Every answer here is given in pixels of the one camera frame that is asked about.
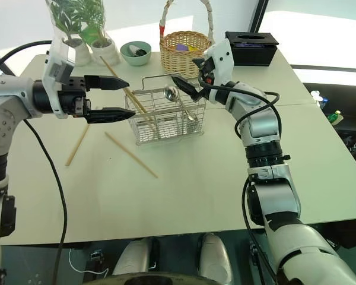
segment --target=potted plant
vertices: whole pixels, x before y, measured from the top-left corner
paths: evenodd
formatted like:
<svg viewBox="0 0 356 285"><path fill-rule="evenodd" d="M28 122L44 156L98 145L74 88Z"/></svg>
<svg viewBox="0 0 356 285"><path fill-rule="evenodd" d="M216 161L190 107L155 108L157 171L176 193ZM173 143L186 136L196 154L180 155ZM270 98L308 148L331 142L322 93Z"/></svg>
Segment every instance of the potted plant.
<svg viewBox="0 0 356 285"><path fill-rule="evenodd" d="M75 65L83 66L91 61L90 51L82 39L76 35L82 32L78 17L77 2L69 0L46 0L52 14L54 26L62 31L67 39L63 42L75 49Z"/></svg>
<svg viewBox="0 0 356 285"><path fill-rule="evenodd" d="M102 0L76 0L77 18L85 23L85 29L80 33L82 39L91 46L93 58L104 65L101 56L109 65L120 61L114 41L104 31L106 21Z"/></svg>

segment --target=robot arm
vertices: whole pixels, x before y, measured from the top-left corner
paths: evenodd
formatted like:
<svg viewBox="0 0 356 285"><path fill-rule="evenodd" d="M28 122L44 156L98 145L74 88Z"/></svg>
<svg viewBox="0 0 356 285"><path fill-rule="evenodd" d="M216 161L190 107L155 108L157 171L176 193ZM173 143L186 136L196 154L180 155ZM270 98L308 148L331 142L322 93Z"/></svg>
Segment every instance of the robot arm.
<svg viewBox="0 0 356 285"><path fill-rule="evenodd" d="M204 97L225 105L237 122L245 117L238 128L249 164L249 214L266 230L276 273L284 277L285 283L356 284L355 274L327 241L299 220L301 205L285 163L290 157L282 155L277 115L271 107L248 115L266 105L262 100L266 94L231 81L234 62L229 41L211 46L204 58L195 59L194 63L199 67L198 80L203 89L197 92L187 80L174 75L172 79L179 88L193 100Z"/></svg>
<svg viewBox="0 0 356 285"><path fill-rule="evenodd" d="M86 91L91 88L117 90L129 84L116 77L70 77L73 63L61 56L60 52L67 52L62 49L55 49L53 42L42 82L10 75L0 76L0 238L10 235L15 229L15 198L8 195L6 168L12 135L22 120L54 113L59 118L72 115L85 118L89 124L96 124L122 121L135 114L119 107L92 110L90 100L86 99ZM0 247L0 284L4 282L4 276Z"/></svg>

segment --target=metal wire basket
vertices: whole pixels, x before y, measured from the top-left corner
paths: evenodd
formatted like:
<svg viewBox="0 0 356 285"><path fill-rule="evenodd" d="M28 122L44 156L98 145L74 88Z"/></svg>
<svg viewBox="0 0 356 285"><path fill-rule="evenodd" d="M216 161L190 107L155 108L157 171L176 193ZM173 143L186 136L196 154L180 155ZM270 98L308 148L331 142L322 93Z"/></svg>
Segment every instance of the metal wire basket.
<svg viewBox="0 0 356 285"><path fill-rule="evenodd" d="M165 98L163 88L145 90L145 79L170 75L172 74L144 77L141 81L142 89L133 91L146 113L140 113L132 100L125 96L125 107L136 112L128 121L138 145L203 134L205 99L193 102L190 96L181 91L179 94L182 103L171 102Z"/></svg>

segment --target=wire basket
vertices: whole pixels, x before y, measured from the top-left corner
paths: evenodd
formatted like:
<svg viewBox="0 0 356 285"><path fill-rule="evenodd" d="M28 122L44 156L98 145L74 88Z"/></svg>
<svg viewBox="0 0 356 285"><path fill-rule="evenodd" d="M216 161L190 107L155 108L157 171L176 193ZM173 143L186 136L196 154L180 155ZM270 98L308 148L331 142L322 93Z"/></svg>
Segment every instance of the wire basket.
<svg viewBox="0 0 356 285"><path fill-rule="evenodd" d="M128 121L138 145L203 134L205 99L193 102L189 95L181 91L179 94L182 103L171 102L165 98L163 88L145 90L145 79L170 75L172 74L144 77L141 81L142 89L133 91L146 113L140 113L128 96L125 96L125 107L136 112Z"/></svg>
<svg viewBox="0 0 356 285"><path fill-rule="evenodd" d="M164 36L166 14L173 3L167 0L160 20L160 50L161 63L166 72L179 72L185 78L196 78L198 67L193 63L193 59L200 58L203 52L214 44L214 25L212 20L212 8L209 0L200 0L207 9L208 14L208 37L195 31L177 31ZM176 50L176 45L181 43L190 46L195 50Z"/></svg>

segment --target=green plant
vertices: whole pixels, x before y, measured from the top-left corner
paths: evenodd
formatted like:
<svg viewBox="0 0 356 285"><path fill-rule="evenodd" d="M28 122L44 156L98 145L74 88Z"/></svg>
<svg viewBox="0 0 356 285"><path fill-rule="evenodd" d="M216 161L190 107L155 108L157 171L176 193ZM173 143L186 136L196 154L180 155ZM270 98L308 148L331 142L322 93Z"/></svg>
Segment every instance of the green plant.
<svg viewBox="0 0 356 285"><path fill-rule="evenodd" d="M108 45L108 39L104 35L104 24L106 15L102 0L75 0L77 8L77 18L80 22L86 23L88 29L94 30L97 34L97 48Z"/></svg>
<svg viewBox="0 0 356 285"><path fill-rule="evenodd" d="M77 10L78 1L69 0L46 0L47 5L52 13L55 26L63 31L70 43L73 42L72 34L79 34L82 30Z"/></svg>

